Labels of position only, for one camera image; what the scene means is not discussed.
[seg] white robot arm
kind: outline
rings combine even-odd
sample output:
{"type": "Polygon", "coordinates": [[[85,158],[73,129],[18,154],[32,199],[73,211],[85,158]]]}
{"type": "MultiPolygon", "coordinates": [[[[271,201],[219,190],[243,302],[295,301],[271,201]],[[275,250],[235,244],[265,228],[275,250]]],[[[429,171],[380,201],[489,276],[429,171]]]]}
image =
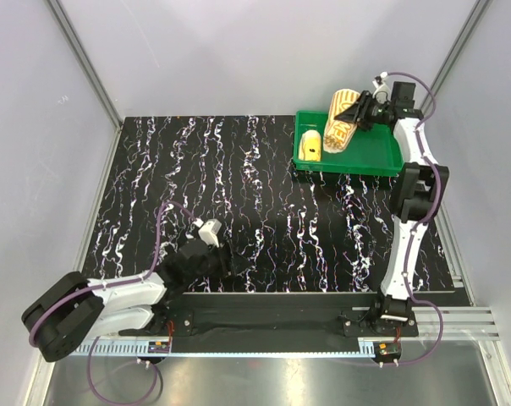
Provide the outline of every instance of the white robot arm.
{"type": "Polygon", "coordinates": [[[199,238],[166,256],[153,273],[114,279],[86,279],[79,272],[65,275],[22,315],[30,343],[53,362],[88,338],[160,331],[168,301],[198,277],[226,277],[233,271],[231,249],[219,235],[222,224],[213,219],[195,225],[199,238]]]}
{"type": "Polygon", "coordinates": [[[373,82],[376,87],[374,94],[363,91],[352,107],[335,117],[356,123],[361,129],[369,129],[376,123],[387,125],[404,159],[391,194],[394,237],[387,273],[367,317],[372,329],[377,323],[382,323],[382,330],[396,328],[413,317],[409,292],[413,291],[420,243],[431,220],[427,216],[437,214],[449,175],[448,168],[438,165],[426,143],[425,125],[421,122],[423,115],[414,107],[415,84],[395,82],[391,92],[385,84],[386,77],[386,73],[377,76],[373,82]],[[378,99],[381,94],[387,94],[385,100],[378,99]],[[428,162],[439,177],[439,196],[436,177],[428,162]]]}

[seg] black marble surface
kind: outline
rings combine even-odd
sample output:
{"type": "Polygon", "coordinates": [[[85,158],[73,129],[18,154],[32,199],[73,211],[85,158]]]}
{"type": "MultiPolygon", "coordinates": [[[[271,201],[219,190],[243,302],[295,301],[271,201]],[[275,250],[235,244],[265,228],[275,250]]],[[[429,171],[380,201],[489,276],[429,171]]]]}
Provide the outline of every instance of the black marble surface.
{"type": "MultiPolygon", "coordinates": [[[[393,241],[394,179],[298,173],[293,116],[126,118],[84,269],[119,277],[151,264],[155,215],[176,200],[222,221],[250,261],[236,278],[204,278],[198,292],[377,290],[393,241]]],[[[191,231],[173,208],[162,218],[162,257],[191,231]]],[[[437,229],[421,244],[414,286],[453,290],[437,229]]]]}

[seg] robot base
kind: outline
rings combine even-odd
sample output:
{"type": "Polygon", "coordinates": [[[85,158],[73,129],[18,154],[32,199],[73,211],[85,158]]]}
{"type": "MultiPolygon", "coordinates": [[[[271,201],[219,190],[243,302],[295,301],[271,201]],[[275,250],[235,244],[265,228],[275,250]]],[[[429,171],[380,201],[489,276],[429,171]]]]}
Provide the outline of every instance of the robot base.
{"type": "Polygon", "coordinates": [[[406,322],[375,319],[367,310],[343,310],[340,317],[343,322],[345,337],[397,337],[400,327],[400,337],[419,337],[417,320],[412,312],[406,322]]]}

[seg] metal floor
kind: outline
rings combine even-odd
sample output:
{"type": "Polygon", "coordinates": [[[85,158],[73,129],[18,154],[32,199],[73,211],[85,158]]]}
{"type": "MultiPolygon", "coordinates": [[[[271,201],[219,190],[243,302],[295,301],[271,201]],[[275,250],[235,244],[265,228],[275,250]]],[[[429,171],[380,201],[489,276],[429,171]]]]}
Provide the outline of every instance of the metal floor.
{"type": "MultiPolygon", "coordinates": [[[[404,343],[405,359],[426,351],[404,343]]],[[[95,358],[98,391],[130,403],[151,385],[152,373],[126,358],[95,358]]],[[[491,405],[496,404],[476,343],[443,342],[418,365],[386,368],[367,359],[165,359],[160,385],[142,404],[197,405],[491,405]]],[[[85,357],[68,357],[53,372],[45,405],[102,405],[88,389],[85,357]]]]}

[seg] green tray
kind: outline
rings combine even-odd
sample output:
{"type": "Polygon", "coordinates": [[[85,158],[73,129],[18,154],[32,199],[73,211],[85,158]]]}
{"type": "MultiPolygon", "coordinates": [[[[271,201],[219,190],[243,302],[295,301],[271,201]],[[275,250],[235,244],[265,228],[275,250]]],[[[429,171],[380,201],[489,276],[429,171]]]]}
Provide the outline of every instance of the green tray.
{"type": "Polygon", "coordinates": [[[375,176],[395,176],[400,172],[404,162],[398,143],[389,127],[380,124],[375,124],[370,131],[355,131],[344,152],[329,154],[321,146],[320,162],[300,160],[302,134],[315,129],[323,140],[327,116],[326,112],[297,112],[293,162],[298,170],[375,176]]]}

